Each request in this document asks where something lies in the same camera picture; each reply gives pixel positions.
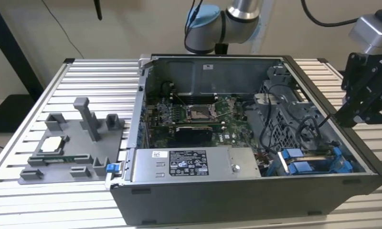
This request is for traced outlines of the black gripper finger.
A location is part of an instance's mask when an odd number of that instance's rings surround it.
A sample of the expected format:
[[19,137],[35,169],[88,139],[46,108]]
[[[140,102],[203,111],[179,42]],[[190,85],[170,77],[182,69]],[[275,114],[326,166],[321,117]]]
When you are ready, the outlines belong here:
[[344,104],[334,115],[338,124],[356,124],[354,117],[360,113],[362,98],[360,95],[362,86],[361,71],[365,69],[366,60],[366,55],[361,53],[353,52],[349,54],[341,83],[341,89],[345,91]]
[[372,68],[346,84],[346,126],[382,124],[382,71]]

